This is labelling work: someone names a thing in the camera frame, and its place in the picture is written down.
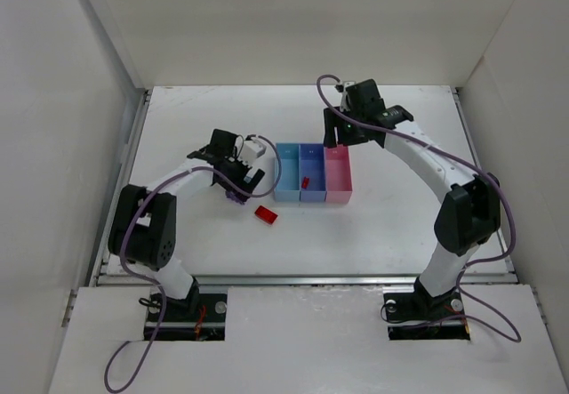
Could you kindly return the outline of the purple yellow lego flower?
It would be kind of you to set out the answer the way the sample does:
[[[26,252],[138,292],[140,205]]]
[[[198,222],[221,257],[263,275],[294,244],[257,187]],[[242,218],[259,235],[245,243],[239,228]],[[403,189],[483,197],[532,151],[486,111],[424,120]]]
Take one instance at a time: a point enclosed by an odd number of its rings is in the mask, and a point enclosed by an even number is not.
[[[242,197],[239,193],[235,192],[234,190],[226,190],[225,196],[228,200],[238,205],[244,205],[247,201],[247,197]]]

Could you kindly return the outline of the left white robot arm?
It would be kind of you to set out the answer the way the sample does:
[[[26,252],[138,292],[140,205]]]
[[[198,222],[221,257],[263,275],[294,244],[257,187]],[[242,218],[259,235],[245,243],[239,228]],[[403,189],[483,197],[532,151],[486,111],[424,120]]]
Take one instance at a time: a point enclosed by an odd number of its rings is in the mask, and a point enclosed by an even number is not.
[[[163,289],[167,299],[187,300],[196,281],[174,256],[178,204],[215,185],[238,204],[257,197],[254,191],[265,172],[253,164],[266,151],[258,136],[242,139],[215,129],[208,144],[189,153],[170,173],[148,186],[126,185],[108,236],[109,252],[129,275]]]

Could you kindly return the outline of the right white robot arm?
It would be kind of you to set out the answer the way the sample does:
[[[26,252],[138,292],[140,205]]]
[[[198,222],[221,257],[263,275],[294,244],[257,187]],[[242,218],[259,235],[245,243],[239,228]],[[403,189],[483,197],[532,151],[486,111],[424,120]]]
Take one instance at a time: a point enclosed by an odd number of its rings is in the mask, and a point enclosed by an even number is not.
[[[450,298],[460,272],[501,226],[497,181],[439,149],[404,107],[386,106],[374,80],[334,85],[341,104],[324,110],[324,145],[333,149],[368,141],[403,161],[433,192],[440,208],[437,246],[416,278],[411,301],[424,318]]]

